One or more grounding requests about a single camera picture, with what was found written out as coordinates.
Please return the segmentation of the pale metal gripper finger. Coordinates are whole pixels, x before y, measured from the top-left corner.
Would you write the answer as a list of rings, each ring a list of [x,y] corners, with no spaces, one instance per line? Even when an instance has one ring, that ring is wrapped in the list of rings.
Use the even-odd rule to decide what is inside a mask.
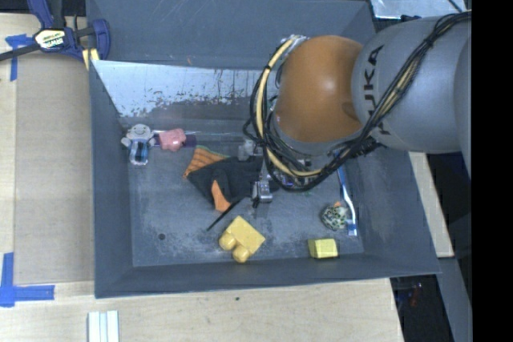
[[[252,208],[257,209],[263,203],[271,203],[273,193],[270,182],[267,179],[259,179],[252,188]]]
[[[244,142],[238,147],[238,159],[240,161],[247,161],[255,157],[257,146],[251,139],[245,139]]]

